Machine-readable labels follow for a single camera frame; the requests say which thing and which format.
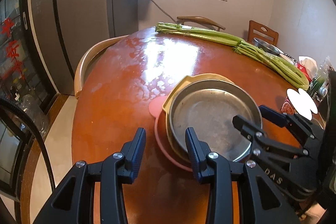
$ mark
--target wooden table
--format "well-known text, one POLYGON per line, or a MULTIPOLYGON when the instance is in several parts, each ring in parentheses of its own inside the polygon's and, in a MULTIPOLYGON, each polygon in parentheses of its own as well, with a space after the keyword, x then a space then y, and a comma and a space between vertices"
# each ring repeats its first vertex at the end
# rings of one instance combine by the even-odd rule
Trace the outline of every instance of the wooden table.
MULTIPOLYGON (((280 111, 292 86, 266 66, 217 43, 139 31, 106 50, 88 76, 73 121, 73 163, 102 161, 132 140, 138 127, 147 133, 139 177, 125 185, 129 224, 204 224, 208 185, 199 185, 191 173, 180 170, 159 150, 149 102, 168 95, 185 75, 217 73, 246 90, 258 105, 280 111)), ((283 128, 263 121, 268 136, 297 146, 283 128)), ((99 186, 94 222, 100 222, 99 186)), ((238 206, 234 204, 237 222, 238 206)))

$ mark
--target floor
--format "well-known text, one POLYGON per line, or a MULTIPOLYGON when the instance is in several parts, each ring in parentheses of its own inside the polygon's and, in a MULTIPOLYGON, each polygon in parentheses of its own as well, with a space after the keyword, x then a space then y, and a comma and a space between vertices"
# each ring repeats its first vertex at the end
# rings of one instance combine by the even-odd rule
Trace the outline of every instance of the floor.
MULTIPOLYGON (((51 127, 45 145, 48 150, 56 186, 72 167, 71 133, 77 99, 70 96, 51 127)), ((40 155, 30 199, 30 222, 33 223, 38 212, 51 195, 51 188, 42 156, 40 155)))

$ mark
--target green vegetable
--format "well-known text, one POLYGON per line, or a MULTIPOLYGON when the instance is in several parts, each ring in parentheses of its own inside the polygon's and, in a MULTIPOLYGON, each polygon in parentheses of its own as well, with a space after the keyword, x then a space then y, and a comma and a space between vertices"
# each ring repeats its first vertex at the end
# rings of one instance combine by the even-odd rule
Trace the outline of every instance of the green vegetable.
POLYGON ((307 77, 287 60, 268 52, 264 52, 262 49, 245 41, 239 43, 234 50, 237 53, 247 55, 273 69, 294 87, 308 90, 309 82, 307 77))
POLYGON ((156 25, 155 31, 160 33, 178 34, 186 37, 200 38, 203 40, 208 40, 211 42, 216 42, 231 47, 235 47, 237 46, 238 43, 244 41, 244 39, 228 33, 196 27, 185 28, 180 24, 173 24, 173 23, 159 22, 156 25))

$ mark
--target wooden chair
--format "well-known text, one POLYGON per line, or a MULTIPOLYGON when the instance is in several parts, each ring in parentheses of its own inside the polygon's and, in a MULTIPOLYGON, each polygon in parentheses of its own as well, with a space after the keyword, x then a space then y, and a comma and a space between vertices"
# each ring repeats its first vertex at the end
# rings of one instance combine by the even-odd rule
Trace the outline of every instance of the wooden chair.
POLYGON ((110 39, 106 39, 93 45, 81 58, 79 64, 76 69, 75 73, 75 80, 74 80, 74 88, 75 88, 75 97, 78 99, 79 95, 83 89, 85 75, 88 72, 88 67, 92 67, 94 62, 96 62, 99 57, 103 54, 104 50, 117 43, 118 41, 124 39, 128 35, 124 35, 122 37, 114 37, 110 39))
POLYGON ((264 41, 266 41, 267 43, 273 45, 273 46, 276 46, 277 43, 278 43, 278 37, 279 37, 279 34, 268 28, 267 26, 265 25, 262 25, 258 22, 255 22, 253 20, 250 20, 250 23, 249 23, 249 33, 248 33, 248 36, 247 36, 247 41, 250 42, 251 44, 254 44, 253 42, 253 38, 260 38, 264 41), (258 32, 261 32, 262 34, 265 34, 267 35, 268 37, 271 37, 273 38, 273 40, 270 40, 268 39, 267 37, 263 37, 257 33, 254 33, 254 30, 258 31, 258 32))
POLYGON ((219 25, 218 23, 206 18, 206 17, 177 17, 178 22, 181 22, 182 25, 184 25, 185 22, 194 22, 198 24, 205 24, 205 25, 211 25, 214 27, 217 27, 220 31, 221 29, 224 31, 225 27, 222 25, 219 25))

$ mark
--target stainless steel bowl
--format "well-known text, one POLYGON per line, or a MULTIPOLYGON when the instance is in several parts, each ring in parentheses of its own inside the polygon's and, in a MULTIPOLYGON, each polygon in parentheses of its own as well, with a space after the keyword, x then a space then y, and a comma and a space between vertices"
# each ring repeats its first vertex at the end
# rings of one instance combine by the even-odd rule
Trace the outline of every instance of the stainless steel bowl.
POLYGON ((244 90, 220 80, 201 80, 182 89, 169 111, 169 124, 179 146, 187 151, 185 130, 193 127, 199 140, 207 142, 228 160, 239 161, 251 143, 234 128, 232 119, 242 115, 262 127, 258 106, 244 90))
POLYGON ((277 47, 274 47, 273 45, 265 42, 262 39, 259 38, 254 38, 254 45, 258 48, 263 49, 265 52, 269 52, 270 54, 274 54, 274 55, 280 55, 280 51, 277 47))

